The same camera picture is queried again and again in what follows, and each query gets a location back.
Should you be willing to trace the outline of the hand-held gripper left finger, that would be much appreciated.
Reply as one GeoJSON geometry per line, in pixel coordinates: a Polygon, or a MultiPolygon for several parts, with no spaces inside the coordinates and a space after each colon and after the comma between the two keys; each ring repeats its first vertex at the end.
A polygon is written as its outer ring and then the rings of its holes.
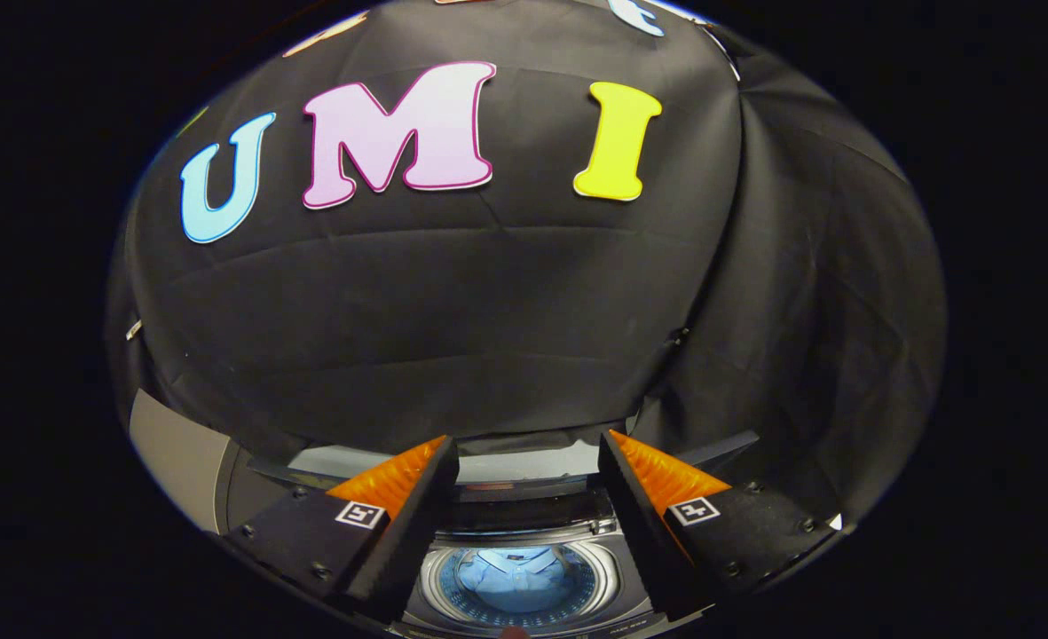
{"type": "Polygon", "coordinates": [[[222,539],[303,599],[390,624],[405,613],[458,473],[454,440],[438,437],[327,491],[294,490],[222,539]]]}

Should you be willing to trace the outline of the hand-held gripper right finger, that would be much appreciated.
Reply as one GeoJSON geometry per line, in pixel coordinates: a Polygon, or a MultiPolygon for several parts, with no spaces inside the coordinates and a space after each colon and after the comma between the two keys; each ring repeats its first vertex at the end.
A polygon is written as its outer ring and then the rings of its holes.
{"type": "Polygon", "coordinates": [[[601,437],[598,473],[650,603],[673,621],[776,585],[844,527],[838,509],[728,485],[617,431],[601,437]]]}

